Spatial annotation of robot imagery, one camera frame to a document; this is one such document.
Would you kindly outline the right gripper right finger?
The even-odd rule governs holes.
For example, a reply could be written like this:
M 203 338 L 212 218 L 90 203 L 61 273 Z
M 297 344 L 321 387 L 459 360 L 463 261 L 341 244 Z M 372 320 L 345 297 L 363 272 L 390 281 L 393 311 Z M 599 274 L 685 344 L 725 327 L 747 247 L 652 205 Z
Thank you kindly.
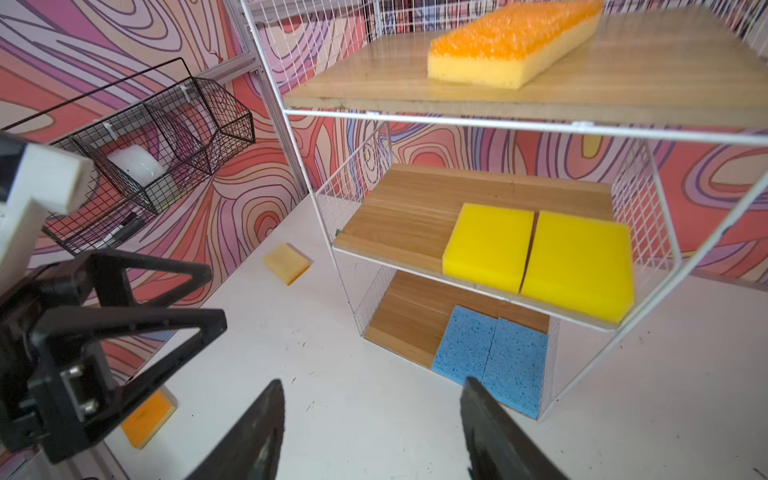
M 460 415 L 472 479 L 566 477 L 474 377 L 465 381 Z

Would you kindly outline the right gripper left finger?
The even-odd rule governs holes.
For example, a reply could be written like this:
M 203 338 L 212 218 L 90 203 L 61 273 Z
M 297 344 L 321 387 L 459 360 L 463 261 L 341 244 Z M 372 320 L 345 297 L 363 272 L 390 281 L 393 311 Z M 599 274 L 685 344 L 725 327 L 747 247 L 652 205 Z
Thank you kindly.
M 187 479 L 275 479 L 284 432 L 284 389 L 275 379 Z

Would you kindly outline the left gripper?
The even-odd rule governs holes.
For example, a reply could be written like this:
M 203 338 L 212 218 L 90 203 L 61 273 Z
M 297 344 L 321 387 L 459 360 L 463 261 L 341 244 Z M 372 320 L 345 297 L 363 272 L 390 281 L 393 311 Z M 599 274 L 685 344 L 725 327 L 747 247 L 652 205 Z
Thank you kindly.
M 227 329 L 221 309 L 160 308 L 205 287 L 205 263 L 114 249 L 77 260 L 1 289 L 3 451 L 97 443 Z M 57 307 L 93 288 L 106 308 Z

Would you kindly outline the blue sponge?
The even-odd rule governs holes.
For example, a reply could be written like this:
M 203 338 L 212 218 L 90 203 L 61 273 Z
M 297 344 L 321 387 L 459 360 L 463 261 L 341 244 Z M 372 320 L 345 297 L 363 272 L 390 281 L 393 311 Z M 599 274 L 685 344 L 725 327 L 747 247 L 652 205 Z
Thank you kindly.
M 455 306 L 431 370 L 463 385 L 468 377 L 481 380 L 499 320 Z
M 500 319 L 481 380 L 500 403 L 532 419 L 539 415 L 548 336 Z

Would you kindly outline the yellow sponge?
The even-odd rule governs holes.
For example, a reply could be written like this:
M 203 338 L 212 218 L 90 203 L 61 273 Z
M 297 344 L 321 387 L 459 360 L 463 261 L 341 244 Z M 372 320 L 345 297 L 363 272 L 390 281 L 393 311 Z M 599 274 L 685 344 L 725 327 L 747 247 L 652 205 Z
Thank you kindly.
M 465 203 L 442 255 L 442 273 L 517 294 L 534 219 L 531 211 Z
M 541 211 L 521 294 L 619 324 L 635 302 L 632 265 L 626 224 Z

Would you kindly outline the white wire wooden shelf rack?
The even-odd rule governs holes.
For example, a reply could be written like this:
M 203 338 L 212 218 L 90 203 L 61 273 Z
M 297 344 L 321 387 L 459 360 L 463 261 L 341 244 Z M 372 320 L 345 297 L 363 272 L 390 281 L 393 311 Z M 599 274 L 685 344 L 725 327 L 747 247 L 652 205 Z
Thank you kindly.
M 359 332 L 431 367 L 443 299 L 618 344 L 688 275 L 767 282 L 767 5 L 605 1 L 518 90 L 430 79 L 430 43 L 497 1 L 233 1 Z M 442 273 L 465 203 L 630 228 L 619 324 Z

